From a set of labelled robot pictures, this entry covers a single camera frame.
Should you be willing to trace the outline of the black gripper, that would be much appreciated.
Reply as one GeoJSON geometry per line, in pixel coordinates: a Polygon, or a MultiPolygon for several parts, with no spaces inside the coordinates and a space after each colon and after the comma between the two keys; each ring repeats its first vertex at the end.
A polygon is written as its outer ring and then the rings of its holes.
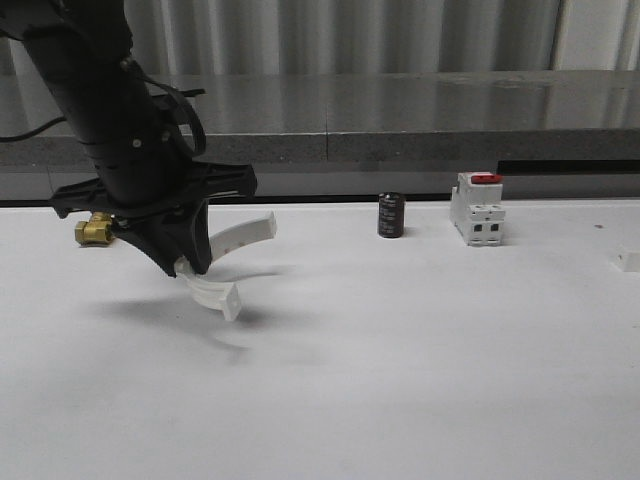
{"type": "Polygon", "coordinates": [[[115,236],[169,276],[176,276],[180,258],[197,274],[208,271],[208,200],[251,196],[257,188],[251,166],[194,161],[175,140],[153,132],[114,138],[83,132],[76,139],[97,177],[56,190],[51,205],[58,216],[97,210],[115,215],[115,236]]]}

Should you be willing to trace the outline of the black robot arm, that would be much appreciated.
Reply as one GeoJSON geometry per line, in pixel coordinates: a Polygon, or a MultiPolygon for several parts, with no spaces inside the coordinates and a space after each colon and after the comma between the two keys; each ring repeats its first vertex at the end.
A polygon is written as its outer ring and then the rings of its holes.
{"type": "Polygon", "coordinates": [[[159,84],[133,59],[120,1],[5,1],[1,33],[23,44],[96,177],[58,189],[60,217],[105,212],[116,237],[166,274],[212,262],[208,202],[250,197],[248,165],[203,163],[206,136],[187,93],[159,84]]]}

